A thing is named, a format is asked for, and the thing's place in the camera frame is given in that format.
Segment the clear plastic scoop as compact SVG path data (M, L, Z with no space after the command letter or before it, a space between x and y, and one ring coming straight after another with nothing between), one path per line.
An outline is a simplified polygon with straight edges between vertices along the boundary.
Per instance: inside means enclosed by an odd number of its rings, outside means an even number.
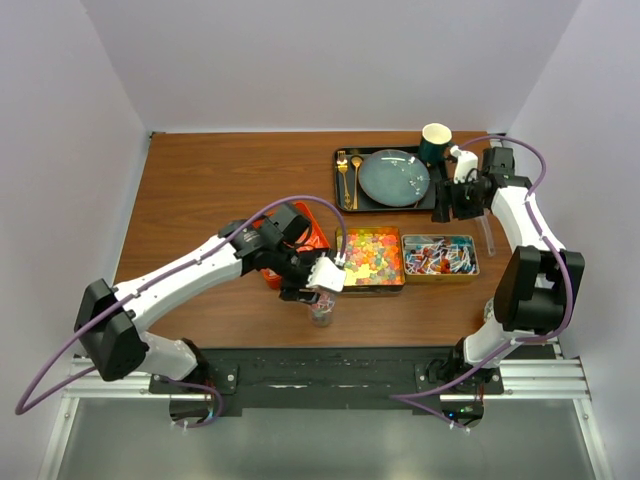
M483 215L481 217L478 217L476 219L476 223L484 238L484 244L487 250L487 255L489 257L494 257L496 255L496 247L495 247L492 229L488 220L488 216Z

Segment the orange box of lollipops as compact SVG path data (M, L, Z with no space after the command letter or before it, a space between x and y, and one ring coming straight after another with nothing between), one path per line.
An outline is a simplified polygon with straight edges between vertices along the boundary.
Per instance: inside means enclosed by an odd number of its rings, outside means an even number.
M258 249L250 256L250 265L253 270L257 255L261 252L302 253L314 251L320 256L328 253L330 245L321 232L315 218L306 205L301 202L287 202L270 209L253 223L255 231L259 235ZM269 269L256 270L267 271L271 276L281 277Z

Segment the clear glass jar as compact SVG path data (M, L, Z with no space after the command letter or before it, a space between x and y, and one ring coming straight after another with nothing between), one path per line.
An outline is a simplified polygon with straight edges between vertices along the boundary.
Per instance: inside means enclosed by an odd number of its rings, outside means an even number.
M335 296L331 293L322 293L317 301L309 307L309 318L316 327L328 327L333 322Z

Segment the gold tin of lollipops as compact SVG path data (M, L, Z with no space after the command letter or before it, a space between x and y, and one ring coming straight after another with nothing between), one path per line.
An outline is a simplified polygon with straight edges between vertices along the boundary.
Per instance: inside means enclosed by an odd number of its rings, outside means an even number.
M401 237L401 247L409 284L469 283L480 274L471 236L409 234Z

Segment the black tin of star candies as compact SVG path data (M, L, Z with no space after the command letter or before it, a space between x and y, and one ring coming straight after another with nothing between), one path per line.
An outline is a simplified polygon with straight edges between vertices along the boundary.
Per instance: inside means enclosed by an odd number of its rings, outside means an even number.
M353 227L335 233L336 248L346 240L345 294L394 295L405 285L401 235L397 227Z

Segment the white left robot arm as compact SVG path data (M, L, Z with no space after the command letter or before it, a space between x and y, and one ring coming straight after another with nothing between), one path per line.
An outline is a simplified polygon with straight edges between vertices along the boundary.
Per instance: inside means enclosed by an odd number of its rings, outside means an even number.
M100 377L111 382L134 371L167 377L185 392L210 383L210 366L188 339L170 340L151 326L205 290L252 271L271 270L281 278L281 296L309 303L308 277L317 253L297 252L309 239L312 220L285 203L250 226L235 221L198 249L134 280L110 286L103 279L83 294L74 330Z

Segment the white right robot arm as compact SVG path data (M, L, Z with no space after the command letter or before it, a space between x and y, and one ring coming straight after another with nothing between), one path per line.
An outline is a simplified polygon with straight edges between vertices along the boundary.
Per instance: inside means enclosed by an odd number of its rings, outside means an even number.
M490 212L512 250L506 270L488 301L482 327L464 338L456 362L445 369L448 386L469 392L518 347L559 335L569 324L585 268L546 224L535 183L515 172L511 149L491 147L481 156L454 145L454 174L437 182L432 219L445 223Z

